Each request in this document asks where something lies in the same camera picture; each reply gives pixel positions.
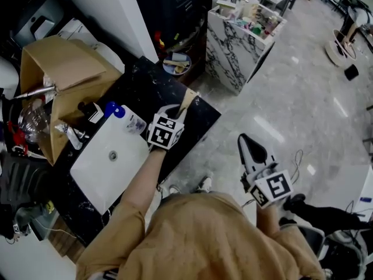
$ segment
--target gray tile floor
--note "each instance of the gray tile floor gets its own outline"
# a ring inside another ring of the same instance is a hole
[[[294,189],[311,202],[328,190],[341,165],[370,162],[362,139],[371,133],[365,108],[373,104],[373,54],[358,34],[355,65],[360,75],[349,82],[323,48],[332,40],[332,30],[341,28],[340,15],[320,0],[297,0],[285,18],[288,23],[265,64],[238,97],[207,74],[192,84],[222,116],[164,182],[164,195],[170,184],[187,192],[212,172],[213,189],[244,204],[251,197],[240,183],[237,138],[242,132],[263,138],[290,174],[296,151],[304,151]],[[156,194],[147,221],[159,200]],[[254,204],[245,212],[255,219]]]

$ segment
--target small bowl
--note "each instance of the small bowl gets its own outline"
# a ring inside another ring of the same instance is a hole
[[[185,55],[186,56],[186,60],[185,61],[189,61],[189,66],[184,68],[184,71],[181,72],[181,73],[175,73],[175,65],[170,65],[170,64],[163,64],[163,69],[168,72],[169,74],[173,75],[173,76],[180,76],[180,75],[183,75],[185,74],[188,70],[190,70],[191,66],[192,66],[192,61],[191,61],[191,58],[184,54],[184,53],[180,53],[182,55]],[[172,55],[169,55],[165,58],[165,60],[172,60],[173,59],[173,56]]]

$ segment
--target white bottle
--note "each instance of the white bottle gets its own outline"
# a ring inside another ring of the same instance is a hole
[[[125,113],[122,118],[124,130],[130,134],[140,135],[146,128],[146,122],[136,115],[130,108],[122,105]]]
[[[251,20],[255,19],[256,12],[258,11],[259,1],[258,0],[249,0],[244,6],[244,11],[242,13],[243,17],[248,17]]]

